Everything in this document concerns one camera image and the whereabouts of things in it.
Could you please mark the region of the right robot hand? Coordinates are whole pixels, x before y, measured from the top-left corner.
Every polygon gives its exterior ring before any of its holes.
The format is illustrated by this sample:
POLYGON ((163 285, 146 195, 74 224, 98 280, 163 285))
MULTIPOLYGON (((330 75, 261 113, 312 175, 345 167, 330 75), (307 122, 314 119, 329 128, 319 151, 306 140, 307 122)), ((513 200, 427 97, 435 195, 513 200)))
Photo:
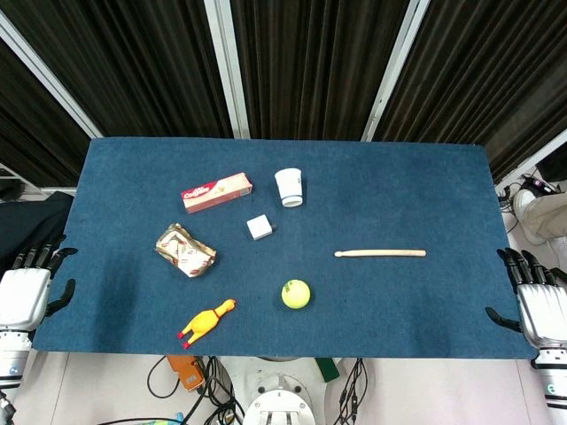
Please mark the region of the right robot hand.
POLYGON ((520 333, 537 349, 566 347, 566 273, 544 267, 526 250, 499 249, 517 302, 519 318, 507 319, 486 307, 489 319, 501 328, 520 333))

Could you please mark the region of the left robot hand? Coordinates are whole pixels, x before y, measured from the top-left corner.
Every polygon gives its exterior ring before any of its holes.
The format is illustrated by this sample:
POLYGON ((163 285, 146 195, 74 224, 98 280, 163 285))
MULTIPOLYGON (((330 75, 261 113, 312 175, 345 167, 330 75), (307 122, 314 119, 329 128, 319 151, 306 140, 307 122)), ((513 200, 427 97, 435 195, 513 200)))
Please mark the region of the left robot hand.
POLYGON ((30 333, 46 317, 68 306, 76 281, 66 282, 62 295, 50 301, 51 284, 64 260, 78 252, 62 248, 64 235, 18 251, 1 279, 1 332, 30 333))

